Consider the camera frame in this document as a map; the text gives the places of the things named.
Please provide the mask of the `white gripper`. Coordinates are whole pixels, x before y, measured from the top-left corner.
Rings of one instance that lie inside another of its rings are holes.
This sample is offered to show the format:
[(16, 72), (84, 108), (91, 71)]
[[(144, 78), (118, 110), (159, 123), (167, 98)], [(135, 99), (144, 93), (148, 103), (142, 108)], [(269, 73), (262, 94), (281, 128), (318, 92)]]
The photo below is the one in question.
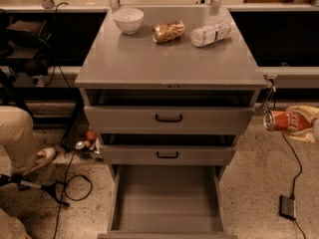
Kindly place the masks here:
[(302, 114), (309, 122), (312, 123), (312, 131), (310, 129), (289, 132), (287, 136), (291, 139), (303, 142), (319, 142), (319, 109), (311, 106), (291, 106), (288, 107), (289, 112)]

